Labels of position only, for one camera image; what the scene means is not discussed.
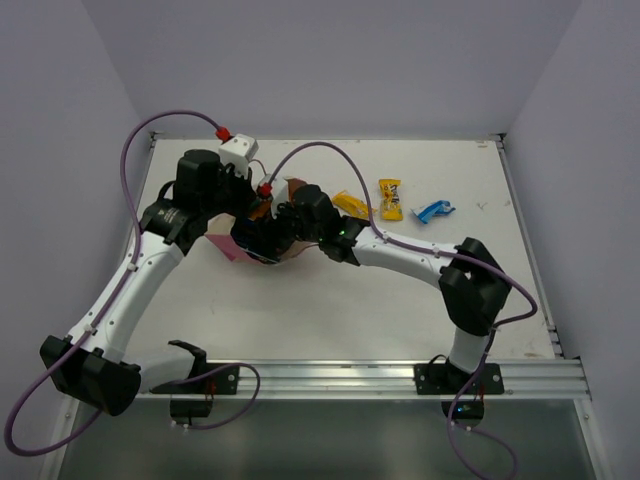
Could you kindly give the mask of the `light blue white wrapper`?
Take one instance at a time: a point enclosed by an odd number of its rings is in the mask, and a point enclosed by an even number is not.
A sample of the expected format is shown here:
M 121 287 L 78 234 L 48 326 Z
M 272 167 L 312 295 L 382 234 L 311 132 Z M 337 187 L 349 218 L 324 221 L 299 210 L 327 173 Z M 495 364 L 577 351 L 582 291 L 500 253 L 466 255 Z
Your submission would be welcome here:
M 432 219 L 446 217 L 453 213 L 456 208 L 447 200 L 438 200 L 428 205 L 413 208 L 411 212 L 422 224 L 428 224 Z

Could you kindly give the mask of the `dark blue chip bag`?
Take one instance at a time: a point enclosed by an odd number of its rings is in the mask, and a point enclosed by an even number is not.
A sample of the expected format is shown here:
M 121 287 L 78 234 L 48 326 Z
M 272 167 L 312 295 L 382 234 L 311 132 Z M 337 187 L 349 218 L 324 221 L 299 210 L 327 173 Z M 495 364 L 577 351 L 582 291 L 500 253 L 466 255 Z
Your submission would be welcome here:
M 252 259 L 265 264 L 280 262 L 280 253 L 262 221 L 238 218 L 230 231 L 231 237 Z

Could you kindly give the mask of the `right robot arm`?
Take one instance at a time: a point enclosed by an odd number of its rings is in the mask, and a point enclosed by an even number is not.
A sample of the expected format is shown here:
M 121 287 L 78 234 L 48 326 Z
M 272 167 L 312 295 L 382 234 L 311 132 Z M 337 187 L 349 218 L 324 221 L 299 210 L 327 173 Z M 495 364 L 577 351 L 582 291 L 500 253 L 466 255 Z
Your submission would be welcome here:
M 265 183 L 258 194 L 271 201 L 271 232 L 277 241 L 316 243 L 335 262 L 387 269 L 438 289 L 456 327 L 445 369 L 447 384 L 464 393 L 480 382 L 491 328 L 511 291 L 503 270 L 480 241 L 467 238 L 449 245 L 393 240 L 368 220 L 340 214 L 313 184 Z

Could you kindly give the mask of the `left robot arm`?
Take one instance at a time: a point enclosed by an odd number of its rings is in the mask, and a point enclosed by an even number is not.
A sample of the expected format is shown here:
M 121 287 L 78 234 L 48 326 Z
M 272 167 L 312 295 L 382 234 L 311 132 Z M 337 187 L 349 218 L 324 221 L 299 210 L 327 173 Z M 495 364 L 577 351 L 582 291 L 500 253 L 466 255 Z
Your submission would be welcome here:
M 48 336 L 40 348 L 56 389 L 111 416 L 136 395 L 173 383 L 185 392 L 208 379 L 203 349 L 173 340 L 165 353 L 127 362 L 127 346 L 150 301 L 208 228 L 210 219 L 248 213 L 256 198 L 250 153 L 189 150 L 176 178 L 144 211 L 139 238 L 90 311 L 64 338 Z

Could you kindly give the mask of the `pink beige paper bag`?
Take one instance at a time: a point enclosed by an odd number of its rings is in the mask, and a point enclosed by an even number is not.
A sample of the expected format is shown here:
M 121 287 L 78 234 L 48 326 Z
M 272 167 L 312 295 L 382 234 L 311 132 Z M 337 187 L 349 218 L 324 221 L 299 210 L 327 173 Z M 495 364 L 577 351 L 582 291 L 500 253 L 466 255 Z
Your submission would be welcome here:
M 268 209 L 270 209 L 271 205 L 271 191 L 268 194 L 264 194 L 262 192 L 263 185 L 265 183 L 265 177 L 269 174 L 266 173 L 259 181 L 258 184 L 253 185 L 252 187 L 257 195 L 256 201 L 253 206 L 250 208 L 248 213 L 223 213 L 215 217 L 209 222 L 208 230 L 205 234 L 207 240 L 209 240 L 218 250 L 220 250 L 230 261 L 234 262 L 246 262 L 246 263 L 254 263 L 254 264 L 264 264 L 264 265 L 277 265 L 288 260 L 280 260 L 279 263 L 275 264 L 265 264 L 261 263 L 258 260 L 252 259 L 247 253 L 245 253 L 239 246 L 236 245 L 234 240 L 231 237 L 230 231 L 233 226 L 233 223 L 238 218 L 248 218 L 251 220 L 258 220 L 262 217 Z M 279 206 L 279 213 L 283 213 L 286 207 L 291 206 L 291 201 L 293 199 L 294 194 L 300 190 L 301 188 L 307 186 L 305 185 L 298 188 L 290 198 L 290 201 L 286 204 Z

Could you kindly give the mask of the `yellow candy bag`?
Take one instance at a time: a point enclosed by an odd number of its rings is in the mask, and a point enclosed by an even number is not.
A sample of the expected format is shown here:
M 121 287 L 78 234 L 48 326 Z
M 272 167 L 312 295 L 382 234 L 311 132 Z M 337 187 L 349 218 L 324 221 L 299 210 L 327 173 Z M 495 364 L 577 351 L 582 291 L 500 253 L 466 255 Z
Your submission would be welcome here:
M 378 181 L 382 195 L 380 215 L 385 221 L 402 221 L 404 218 L 399 196 L 401 181 L 398 179 L 380 179 Z

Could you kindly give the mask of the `yellow orange snack packet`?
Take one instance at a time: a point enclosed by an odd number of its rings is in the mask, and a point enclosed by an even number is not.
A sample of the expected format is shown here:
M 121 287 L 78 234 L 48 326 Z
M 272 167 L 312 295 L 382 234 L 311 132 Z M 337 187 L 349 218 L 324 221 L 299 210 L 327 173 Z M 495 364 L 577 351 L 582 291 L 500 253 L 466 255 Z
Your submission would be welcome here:
M 368 219 L 371 212 L 375 213 L 376 210 L 371 210 L 368 204 L 356 196 L 351 195 L 347 190 L 336 193 L 331 201 L 334 206 L 346 212 L 349 216 Z

